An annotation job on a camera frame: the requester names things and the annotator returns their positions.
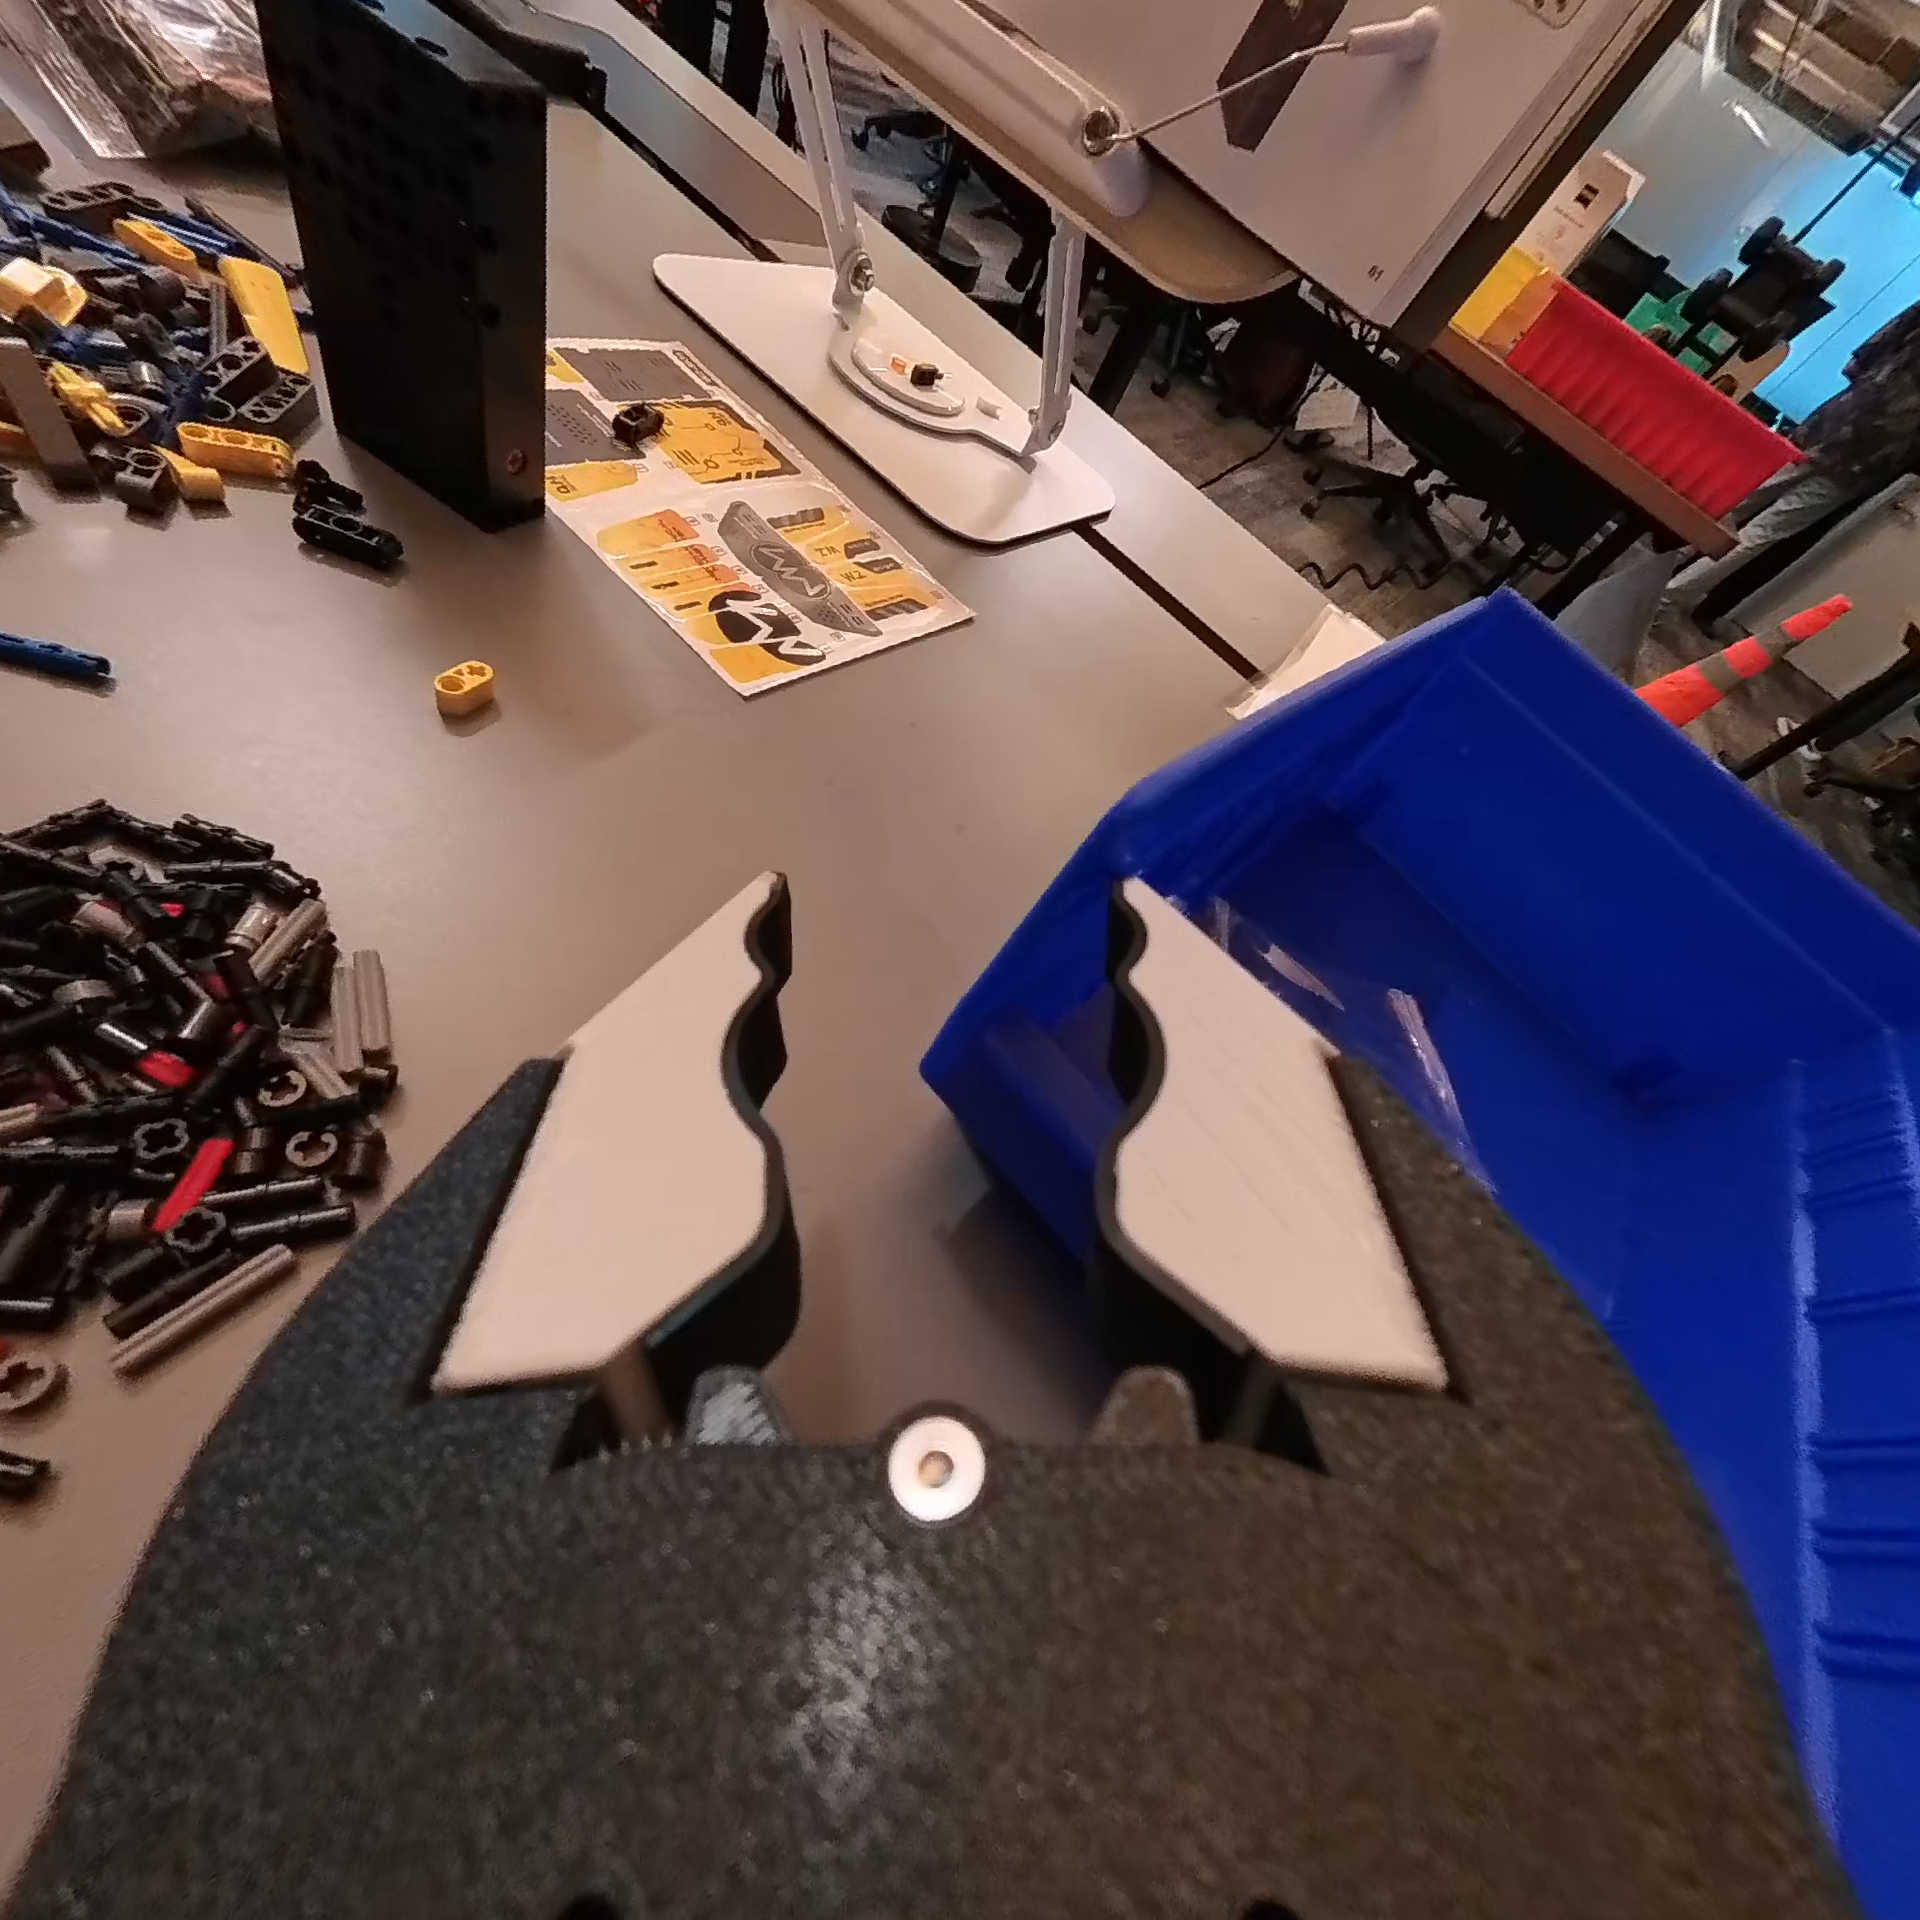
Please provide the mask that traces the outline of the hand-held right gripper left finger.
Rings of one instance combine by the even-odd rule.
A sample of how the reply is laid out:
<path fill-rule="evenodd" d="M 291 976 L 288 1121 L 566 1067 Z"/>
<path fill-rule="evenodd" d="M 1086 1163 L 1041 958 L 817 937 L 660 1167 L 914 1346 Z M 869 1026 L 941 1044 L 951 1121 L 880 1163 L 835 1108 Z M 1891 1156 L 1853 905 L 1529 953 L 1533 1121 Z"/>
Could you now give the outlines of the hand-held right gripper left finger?
<path fill-rule="evenodd" d="M 762 871 L 578 1026 L 431 1369 L 437 1400 L 581 1387 L 621 1441 L 689 1431 L 709 1375 L 799 1321 L 766 1101 L 787 1066 L 792 894 Z"/>

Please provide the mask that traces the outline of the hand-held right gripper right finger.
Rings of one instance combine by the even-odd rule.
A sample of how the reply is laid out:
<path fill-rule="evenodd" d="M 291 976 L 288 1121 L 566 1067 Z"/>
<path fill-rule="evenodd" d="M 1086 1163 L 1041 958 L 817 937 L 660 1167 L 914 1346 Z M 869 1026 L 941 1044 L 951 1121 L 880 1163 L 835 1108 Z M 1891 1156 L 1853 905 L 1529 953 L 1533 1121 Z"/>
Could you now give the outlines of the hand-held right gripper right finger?
<path fill-rule="evenodd" d="M 1329 1044 L 1143 877 L 1107 900 L 1118 1118 L 1094 1321 L 1204 1439 L 1314 1448 L 1299 1386 L 1442 1397 L 1450 1365 Z"/>

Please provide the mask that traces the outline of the blue plastic bin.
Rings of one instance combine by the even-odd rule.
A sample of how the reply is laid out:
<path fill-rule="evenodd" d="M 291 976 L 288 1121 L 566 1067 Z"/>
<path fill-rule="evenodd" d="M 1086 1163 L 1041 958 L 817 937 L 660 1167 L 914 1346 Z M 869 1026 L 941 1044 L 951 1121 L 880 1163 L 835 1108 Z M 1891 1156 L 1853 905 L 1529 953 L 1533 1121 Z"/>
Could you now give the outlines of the blue plastic bin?
<path fill-rule="evenodd" d="M 1136 781 L 921 1062 L 1076 1255 L 1120 1113 L 1107 895 L 1222 901 L 1445 1070 L 1470 1153 L 1732 1549 L 1836 1854 L 1918 1907 L 1916 930 L 1509 592 Z"/>

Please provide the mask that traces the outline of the pile of black pins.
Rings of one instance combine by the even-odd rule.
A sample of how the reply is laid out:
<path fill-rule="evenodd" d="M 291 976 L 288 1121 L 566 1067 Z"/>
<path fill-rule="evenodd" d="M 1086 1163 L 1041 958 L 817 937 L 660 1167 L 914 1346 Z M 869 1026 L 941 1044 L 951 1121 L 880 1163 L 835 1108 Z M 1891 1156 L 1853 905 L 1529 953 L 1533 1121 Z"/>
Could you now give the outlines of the pile of black pins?
<path fill-rule="evenodd" d="M 349 1245 L 390 1175 L 387 976 L 239 828 L 108 797 L 2 840 L 3 1519 L 90 1321 L 146 1377 Z"/>

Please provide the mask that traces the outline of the yellow grey sticker sheet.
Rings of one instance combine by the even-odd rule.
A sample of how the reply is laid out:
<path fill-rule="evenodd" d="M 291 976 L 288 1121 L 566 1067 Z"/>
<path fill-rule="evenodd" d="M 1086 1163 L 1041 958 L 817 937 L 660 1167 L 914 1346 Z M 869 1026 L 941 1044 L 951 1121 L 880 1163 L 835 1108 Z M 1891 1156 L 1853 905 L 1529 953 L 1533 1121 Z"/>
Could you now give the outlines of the yellow grey sticker sheet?
<path fill-rule="evenodd" d="M 741 697 L 973 619 L 686 343 L 545 341 L 542 445 L 545 507 Z"/>

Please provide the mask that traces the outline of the black connector piece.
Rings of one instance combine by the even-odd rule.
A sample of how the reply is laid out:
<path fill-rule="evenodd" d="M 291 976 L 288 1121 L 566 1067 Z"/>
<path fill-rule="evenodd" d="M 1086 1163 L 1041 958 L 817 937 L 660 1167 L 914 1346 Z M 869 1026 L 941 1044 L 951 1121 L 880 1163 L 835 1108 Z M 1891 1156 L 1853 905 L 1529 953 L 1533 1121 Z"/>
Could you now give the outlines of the black connector piece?
<path fill-rule="evenodd" d="M 296 505 L 291 530 L 304 547 L 377 573 L 393 572 L 406 556 L 396 534 L 320 501 Z"/>

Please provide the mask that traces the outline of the orange traffic cone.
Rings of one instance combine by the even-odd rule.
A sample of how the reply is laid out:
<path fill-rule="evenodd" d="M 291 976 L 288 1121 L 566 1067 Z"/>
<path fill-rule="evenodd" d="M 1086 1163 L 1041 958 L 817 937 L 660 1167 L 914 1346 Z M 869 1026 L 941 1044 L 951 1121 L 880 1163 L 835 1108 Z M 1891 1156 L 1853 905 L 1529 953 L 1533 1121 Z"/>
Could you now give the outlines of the orange traffic cone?
<path fill-rule="evenodd" d="M 1741 684 L 1762 677 L 1798 645 L 1845 617 L 1853 600 L 1829 594 L 1807 607 L 1789 612 L 1762 632 L 1740 636 L 1714 654 L 1679 666 L 1636 687 L 1636 697 L 1683 727 L 1721 706 Z"/>

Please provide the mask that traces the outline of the white booklet stand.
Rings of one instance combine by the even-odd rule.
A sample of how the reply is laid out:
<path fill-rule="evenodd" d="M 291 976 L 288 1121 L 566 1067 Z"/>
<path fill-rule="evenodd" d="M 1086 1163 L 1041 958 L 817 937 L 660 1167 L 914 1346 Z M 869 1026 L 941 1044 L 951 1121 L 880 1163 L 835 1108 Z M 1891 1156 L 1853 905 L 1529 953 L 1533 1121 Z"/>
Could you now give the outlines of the white booklet stand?
<path fill-rule="evenodd" d="M 1114 491 L 1061 449 L 1088 226 L 1145 207 L 1150 170 L 1123 112 L 988 4 L 770 4 L 819 204 L 828 262 L 661 252 L 653 277 L 781 395 L 947 535 L 1005 547 L 1106 515 Z M 982 135 L 1052 221 L 1033 397 L 995 383 L 880 287 L 852 194 L 829 38 Z"/>

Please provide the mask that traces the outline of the red plastic bin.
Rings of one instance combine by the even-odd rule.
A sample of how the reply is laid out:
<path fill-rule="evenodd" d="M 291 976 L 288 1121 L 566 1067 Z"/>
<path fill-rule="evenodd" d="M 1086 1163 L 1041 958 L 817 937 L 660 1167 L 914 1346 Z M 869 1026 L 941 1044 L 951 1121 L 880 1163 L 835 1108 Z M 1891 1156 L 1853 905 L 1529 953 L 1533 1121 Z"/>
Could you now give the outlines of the red plastic bin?
<path fill-rule="evenodd" d="M 1708 515 L 1803 454 L 1595 300 L 1556 281 L 1505 366 Z"/>

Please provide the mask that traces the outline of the yellow plastic bin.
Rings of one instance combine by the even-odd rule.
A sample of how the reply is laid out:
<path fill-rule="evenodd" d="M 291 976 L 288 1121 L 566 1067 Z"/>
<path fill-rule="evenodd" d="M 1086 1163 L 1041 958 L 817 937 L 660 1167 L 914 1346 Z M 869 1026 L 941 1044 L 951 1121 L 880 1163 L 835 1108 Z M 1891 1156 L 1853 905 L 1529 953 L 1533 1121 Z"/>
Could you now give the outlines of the yellow plastic bin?
<path fill-rule="evenodd" d="M 1562 287 L 1563 276 L 1514 243 L 1454 311 L 1450 328 L 1505 360 Z"/>

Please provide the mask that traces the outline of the black perforated block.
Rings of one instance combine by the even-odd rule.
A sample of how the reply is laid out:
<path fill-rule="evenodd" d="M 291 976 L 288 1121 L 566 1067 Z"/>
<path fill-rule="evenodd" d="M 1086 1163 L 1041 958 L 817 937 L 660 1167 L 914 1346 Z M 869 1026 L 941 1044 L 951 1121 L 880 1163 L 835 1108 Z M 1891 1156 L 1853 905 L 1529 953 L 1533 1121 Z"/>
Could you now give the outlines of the black perforated block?
<path fill-rule="evenodd" d="M 548 107 L 603 76 L 526 4 L 251 11 L 336 432 L 478 527 L 540 518 Z"/>

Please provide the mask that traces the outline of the pile of yellow blue pieces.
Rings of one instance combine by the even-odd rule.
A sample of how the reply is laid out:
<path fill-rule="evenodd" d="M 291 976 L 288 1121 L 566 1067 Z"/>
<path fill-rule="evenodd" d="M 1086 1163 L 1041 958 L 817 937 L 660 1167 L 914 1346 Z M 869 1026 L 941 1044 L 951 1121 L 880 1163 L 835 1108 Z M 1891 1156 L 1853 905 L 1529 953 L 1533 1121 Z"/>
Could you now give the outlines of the pile of yellow blue pieces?
<path fill-rule="evenodd" d="M 132 515 L 279 489 L 300 539 L 361 510 L 300 454 L 321 416 L 300 269 L 187 197 L 119 179 L 3 187 L 3 518 L 17 470 Z"/>

